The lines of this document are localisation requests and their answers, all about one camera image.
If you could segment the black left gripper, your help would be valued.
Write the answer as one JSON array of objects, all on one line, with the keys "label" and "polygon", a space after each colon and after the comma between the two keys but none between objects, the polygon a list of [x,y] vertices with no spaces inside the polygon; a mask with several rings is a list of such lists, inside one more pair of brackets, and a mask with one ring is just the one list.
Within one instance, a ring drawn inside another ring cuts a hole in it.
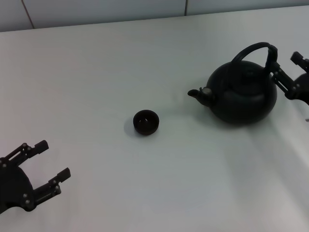
[{"label": "black left gripper", "polygon": [[29,178],[19,167],[27,159],[48,149],[49,145],[46,140],[40,141],[34,147],[23,143],[10,154],[0,159],[1,213],[13,207],[20,207],[30,212],[36,208],[35,204],[42,204],[61,193],[59,183],[71,177],[69,168],[64,169],[46,184],[33,190]]}]

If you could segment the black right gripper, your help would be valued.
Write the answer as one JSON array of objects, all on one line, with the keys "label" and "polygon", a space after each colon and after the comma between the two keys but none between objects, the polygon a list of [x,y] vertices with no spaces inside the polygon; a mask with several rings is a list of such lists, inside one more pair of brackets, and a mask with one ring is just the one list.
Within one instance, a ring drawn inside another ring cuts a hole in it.
[{"label": "black right gripper", "polygon": [[299,52],[293,52],[290,60],[306,72],[293,81],[277,62],[277,48],[270,44],[267,45],[267,48],[265,69],[268,73],[273,74],[273,82],[284,92],[287,99],[300,100],[309,105],[309,60],[303,58]]}]

